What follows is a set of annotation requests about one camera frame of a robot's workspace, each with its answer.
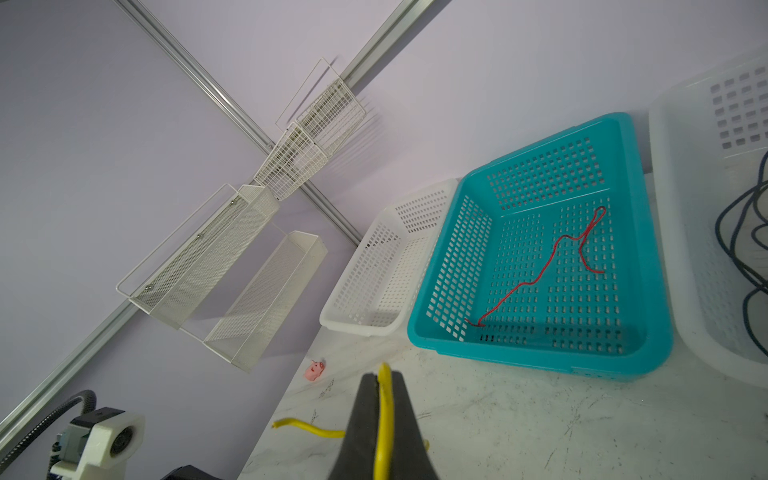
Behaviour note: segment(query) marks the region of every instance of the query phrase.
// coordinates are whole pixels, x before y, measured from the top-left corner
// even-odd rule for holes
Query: wire mesh basket
[[[679,84],[650,108],[650,142],[659,222],[677,330],[702,360],[728,376],[768,388],[768,356],[750,338],[744,299],[754,290],[720,248],[721,212],[758,182],[768,148],[768,46]],[[768,211],[760,197],[759,208]],[[738,205],[739,210],[744,202]],[[738,213],[724,218],[730,239]],[[738,257],[763,276],[768,255],[744,218]],[[765,230],[754,235],[765,241]],[[746,302],[753,335],[768,347],[768,302]]]
[[[552,254],[562,236],[587,228],[583,251],[565,239]],[[570,128],[464,177],[408,334],[446,355],[586,376],[629,380],[658,367],[672,332],[629,115]]]
[[[267,187],[224,185],[121,280],[117,291],[178,329],[279,207]]]
[[[286,130],[253,178],[255,183],[270,187],[277,200],[284,200],[328,163],[365,116],[366,109],[321,58],[276,122]]]
[[[249,372],[326,253],[328,250],[317,235],[288,233],[203,344]]]
[[[389,335],[408,318],[457,184],[419,190],[376,217],[323,307],[321,325]]]

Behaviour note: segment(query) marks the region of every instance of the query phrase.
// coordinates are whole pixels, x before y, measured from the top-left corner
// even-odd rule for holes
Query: red cord
[[[598,217],[598,212],[600,210],[603,210],[603,213],[600,214],[600,216]],[[544,265],[544,268],[542,268],[541,272],[539,272],[538,276],[536,277],[536,280],[532,282],[519,283],[515,288],[513,288],[509,293],[507,293],[507,296],[502,298],[501,302],[497,303],[495,307],[490,309],[485,315],[481,316],[480,320],[478,320],[477,322],[477,325],[470,322],[468,319],[464,319],[464,321],[472,326],[485,326],[482,320],[488,315],[495,312],[497,308],[499,308],[507,300],[507,298],[509,298],[510,295],[512,295],[518,288],[524,285],[533,285],[541,279],[541,276],[544,275],[544,271],[546,271],[547,267],[552,262],[552,259],[554,258],[554,254],[558,251],[558,244],[560,243],[560,240],[563,240],[564,238],[570,238],[573,241],[581,240],[581,244],[578,247],[578,254],[581,256],[581,262],[584,264],[587,270],[589,270],[592,273],[605,273],[605,270],[594,270],[589,265],[587,265],[587,259],[584,258],[584,253],[581,251],[581,249],[584,248],[584,244],[587,243],[587,237],[589,237],[589,233],[592,231],[593,228],[595,228],[598,225],[598,223],[600,223],[600,220],[603,220],[603,217],[605,216],[605,212],[606,212],[605,207],[598,207],[594,209],[594,215],[592,215],[592,220],[589,221],[587,228],[585,228],[584,231],[581,232],[581,235],[579,235],[578,237],[571,237],[570,235],[561,235],[560,238],[558,238],[558,241],[554,242],[554,247],[552,248],[552,255],[549,256],[549,260],[547,260],[547,263]]]

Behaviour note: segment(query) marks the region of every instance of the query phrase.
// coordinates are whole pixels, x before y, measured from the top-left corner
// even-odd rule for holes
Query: white wire basket
[[[320,313],[320,324],[389,335],[409,317],[458,181],[402,198],[373,221]]]
[[[277,200],[285,199],[328,163],[365,116],[366,109],[321,58],[276,122],[286,125],[285,133],[255,183],[271,188]]]
[[[178,329],[279,207],[269,188],[224,185],[121,280],[117,291]]]
[[[650,140],[677,330],[714,368],[768,388],[768,357],[748,336],[742,314],[743,299],[754,287],[721,250],[714,233],[720,212],[755,186],[768,147],[768,47],[662,95],[650,109]],[[760,206],[768,207],[763,205],[768,198],[761,198]],[[737,217],[726,217],[726,238]],[[765,276],[768,254],[749,238],[756,225],[750,212],[737,253]],[[749,305],[751,325],[768,346],[768,302],[758,297]]]
[[[312,279],[328,250],[317,235],[293,231],[214,327],[203,344],[249,372]]]

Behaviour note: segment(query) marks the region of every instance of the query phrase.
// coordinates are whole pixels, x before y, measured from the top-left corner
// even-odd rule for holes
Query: yellow cord
[[[389,463],[395,445],[395,396],[392,394],[392,370],[379,367],[379,434],[373,461],[373,480],[389,480]]]
[[[314,435],[317,435],[319,437],[323,437],[326,439],[343,439],[344,438],[344,431],[343,430],[323,430],[318,429],[314,425],[310,425],[307,422],[302,422],[299,419],[280,419],[277,420],[272,424],[273,429],[278,429],[280,427],[283,427],[285,425],[291,425],[292,427],[297,427],[298,429],[306,430],[309,433],[312,433]]]

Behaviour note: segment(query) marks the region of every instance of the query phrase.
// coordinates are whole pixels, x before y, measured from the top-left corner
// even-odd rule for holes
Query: table
[[[326,362],[315,382],[303,378],[312,360]],[[662,367],[619,383],[441,356],[402,329],[365,338],[323,328],[272,420],[345,429],[361,375],[381,362],[404,375],[442,480],[768,478],[768,390],[710,368],[679,336]],[[267,426],[239,480],[325,479],[340,445]]]

